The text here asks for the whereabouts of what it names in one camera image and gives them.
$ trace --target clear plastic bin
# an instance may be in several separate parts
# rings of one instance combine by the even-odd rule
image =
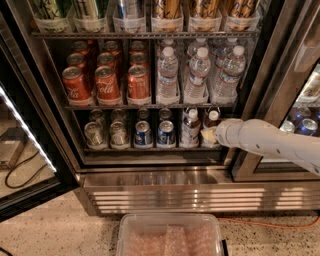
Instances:
[[[178,19],[157,19],[151,17],[152,32],[182,32],[183,31],[183,9],[181,8],[181,17]]]
[[[113,12],[113,26],[116,33],[126,32],[130,34],[147,31],[146,26],[146,5],[144,6],[144,16],[139,19],[121,19],[118,9]]]
[[[70,8],[66,18],[57,19],[57,20],[45,20],[40,19],[39,14],[35,14],[34,20],[41,33],[71,33],[74,30],[73,17],[74,9]]]
[[[117,256],[222,256],[218,220],[209,214],[128,214],[120,222]]]

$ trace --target soda can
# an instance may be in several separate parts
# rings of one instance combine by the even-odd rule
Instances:
[[[62,72],[62,81],[72,100],[87,100],[91,97],[88,81],[81,69],[68,67]]]
[[[99,146],[104,143],[104,134],[100,124],[90,122],[84,127],[84,133],[87,138],[87,143],[91,146]]]
[[[99,54],[97,57],[97,66],[108,66],[110,68],[115,68],[116,62],[114,55],[108,52]]]
[[[163,121],[158,128],[157,142],[160,145],[174,145],[176,144],[176,134],[174,125],[170,121]]]
[[[151,124],[151,115],[150,111],[147,108],[140,108],[137,111],[137,122],[146,121]]]
[[[118,80],[113,68],[107,66],[97,68],[95,83],[100,99],[115,100],[120,97]]]
[[[131,99],[145,99],[150,96],[150,83],[144,66],[135,65],[128,70],[128,94]]]
[[[111,144],[122,146],[129,143],[127,129],[122,122],[116,121],[110,126]]]
[[[168,108],[162,108],[159,110],[159,123],[163,121],[173,121],[172,112]]]
[[[123,109],[117,108],[112,110],[110,119],[111,123],[121,122],[125,126],[127,125],[127,113]]]
[[[146,121],[139,121],[135,126],[134,142],[138,146],[147,146],[152,144],[152,134],[150,125]]]
[[[305,118],[300,122],[295,133],[311,136],[317,131],[317,129],[318,129],[318,124],[316,121],[310,118]]]

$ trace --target refrigerator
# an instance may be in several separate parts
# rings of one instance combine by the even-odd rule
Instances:
[[[320,1],[261,0],[254,16],[254,28],[248,29],[248,26],[241,31],[226,29],[230,17],[221,7],[221,24],[216,31],[209,32],[189,29],[187,1],[182,1],[181,30],[155,31],[152,1],[145,1],[143,29],[130,33],[132,27],[128,25],[128,33],[126,29],[119,29],[123,21],[119,23],[117,10],[111,9],[115,4],[109,1],[102,31],[79,29],[79,20],[69,14],[70,30],[52,32],[44,31],[36,22],[39,17],[32,1],[1,1],[1,37],[6,49],[3,52],[7,58],[10,56],[23,77],[25,83],[21,90],[27,92],[31,105],[41,113],[44,129],[51,138],[50,145],[57,147],[66,164],[59,169],[64,170],[62,177],[69,175],[75,180],[80,191],[77,196],[87,213],[103,216],[319,208],[319,176],[286,159],[260,157],[219,145],[185,148],[179,140],[175,147],[162,148],[156,139],[158,112],[164,107],[173,113],[177,138],[182,112],[188,107],[196,107],[202,113],[216,106],[221,110],[222,119],[261,119],[279,129],[292,108],[320,107],[317,101],[301,103],[298,100],[320,57]],[[214,104],[210,97],[201,103],[185,103],[182,97],[169,105],[157,102],[154,93],[157,43],[163,39],[176,40],[180,46],[178,56],[183,59],[185,45],[195,38],[237,38],[238,44],[245,47],[247,65],[234,103]],[[121,81],[127,77],[130,43],[133,40],[147,42],[151,60],[150,101],[143,105],[129,104],[124,82],[123,102],[115,106],[98,102],[72,105],[62,73],[74,42],[88,40],[97,42],[99,51],[106,41],[122,43],[125,61]],[[183,90],[184,87],[180,87],[181,95]],[[148,148],[134,147],[136,115],[141,108],[148,109],[152,117],[153,143]],[[114,109],[125,110],[131,122],[127,127],[129,147],[124,149],[110,145],[110,118]],[[90,147],[85,134],[93,110],[103,111],[106,119],[107,146],[103,149]]]

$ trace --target beverage bottle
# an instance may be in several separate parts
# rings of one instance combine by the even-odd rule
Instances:
[[[157,95],[172,98],[177,94],[178,59],[172,47],[165,47],[158,59]]]
[[[185,95],[193,99],[203,97],[210,66],[208,49],[204,47],[199,48],[197,54],[190,60],[190,71],[184,91]]]
[[[220,72],[222,70],[223,62],[227,55],[232,52],[237,45],[237,38],[227,38],[225,43],[217,50],[216,59],[212,64],[212,73],[210,75],[210,88],[212,89],[218,82]]]
[[[226,103],[222,98],[232,98],[246,66],[243,46],[235,46],[223,62],[219,81],[214,87],[217,103]]]
[[[180,142],[184,147],[195,147],[199,144],[199,132],[201,122],[197,109],[190,109],[182,123]]]

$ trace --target bottle cap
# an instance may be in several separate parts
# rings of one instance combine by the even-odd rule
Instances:
[[[197,42],[204,43],[207,39],[206,38],[196,38]]]
[[[200,47],[197,51],[197,55],[201,58],[208,56],[208,49],[205,47]]]
[[[189,117],[192,118],[192,119],[194,119],[194,118],[196,118],[197,116],[198,116],[198,110],[196,110],[196,109],[190,109],[190,111],[189,111]]]
[[[228,37],[227,40],[228,40],[228,42],[235,43],[235,42],[237,42],[238,38],[234,38],[234,37],[229,38],[229,37]]]
[[[168,46],[168,47],[164,47],[162,53],[164,54],[164,56],[166,57],[170,57],[173,55],[173,48]]]
[[[243,46],[240,46],[240,45],[235,46],[235,47],[233,48],[233,53],[234,53],[235,55],[238,55],[238,56],[243,55],[243,53],[244,53],[244,47],[243,47]]]
[[[215,110],[210,111],[209,113],[209,119],[212,121],[216,121],[219,118],[219,113]]]

